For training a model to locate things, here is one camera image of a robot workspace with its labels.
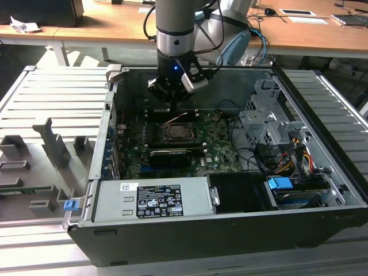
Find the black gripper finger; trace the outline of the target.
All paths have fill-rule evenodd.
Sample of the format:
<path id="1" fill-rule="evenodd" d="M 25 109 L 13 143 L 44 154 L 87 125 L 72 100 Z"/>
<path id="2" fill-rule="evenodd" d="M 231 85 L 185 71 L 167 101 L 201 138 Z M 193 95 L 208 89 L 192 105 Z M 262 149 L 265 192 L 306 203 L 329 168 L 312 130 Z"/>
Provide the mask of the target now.
<path id="1" fill-rule="evenodd" d="M 176 111 L 177 104 L 174 101 L 175 87 L 166 78 L 155 78 L 148 81 L 148 91 L 158 100 L 169 104 L 169 111 Z"/>
<path id="2" fill-rule="evenodd" d="M 178 104 L 186 101 L 191 97 L 191 94 L 186 91 L 186 89 L 177 90 L 174 92 L 174 112 L 178 109 Z"/>

